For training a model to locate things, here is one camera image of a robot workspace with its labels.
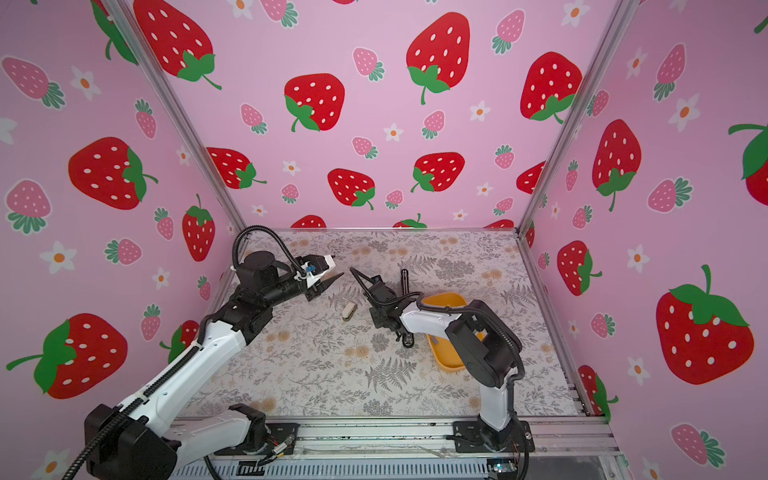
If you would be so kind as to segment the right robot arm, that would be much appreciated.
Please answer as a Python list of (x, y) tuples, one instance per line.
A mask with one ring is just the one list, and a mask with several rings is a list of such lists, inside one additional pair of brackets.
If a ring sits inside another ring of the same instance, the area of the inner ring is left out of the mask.
[(522, 342), (485, 302), (438, 306), (422, 292), (397, 295), (380, 276), (368, 277), (355, 268), (350, 272), (369, 301), (375, 327), (396, 333), (406, 348), (418, 334), (448, 340), (481, 385), (481, 424), (493, 432), (512, 425), (514, 385), (525, 378)]

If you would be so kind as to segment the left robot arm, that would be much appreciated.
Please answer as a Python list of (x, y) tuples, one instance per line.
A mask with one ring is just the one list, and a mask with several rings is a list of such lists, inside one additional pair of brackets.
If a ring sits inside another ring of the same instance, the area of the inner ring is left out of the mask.
[(337, 279), (331, 255), (306, 255), (297, 267), (267, 251), (249, 254), (235, 268), (239, 284), (198, 336), (146, 385), (115, 407), (100, 405), (86, 418), (86, 444), (64, 476), (81, 468), (97, 479), (168, 479), (218, 450), (266, 440), (263, 414), (247, 405), (174, 431), (183, 407), (213, 374), (245, 349), (272, 320), (274, 308), (303, 297), (311, 301)]

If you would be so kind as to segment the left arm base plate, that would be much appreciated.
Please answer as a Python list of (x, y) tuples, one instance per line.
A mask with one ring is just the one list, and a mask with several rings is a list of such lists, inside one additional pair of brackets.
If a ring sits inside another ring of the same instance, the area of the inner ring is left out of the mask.
[(227, 447), (215, 452), (216, 456), (236, 456), (236, 455), (256, 455), (264, 456), (271, 452), (275, 446), (283, 443), (289, 436), (294, 439), (298, 437), (299, 423), (276, 423), (268, 422), (266, 424), (266, 434), (263, 436), (263, 443), (255, 446), (247, 441)]

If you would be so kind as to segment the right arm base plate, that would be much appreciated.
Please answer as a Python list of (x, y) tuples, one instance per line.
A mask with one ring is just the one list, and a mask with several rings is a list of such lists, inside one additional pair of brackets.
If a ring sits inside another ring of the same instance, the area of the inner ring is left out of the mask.
[(533, 453), (535, 444), (530, 425), (511, 420), (501, 431), (494, 430), (480, 418), (472, 421), (456, 421), (452, 433), (446, 436), (453, 441), (459, 453)]

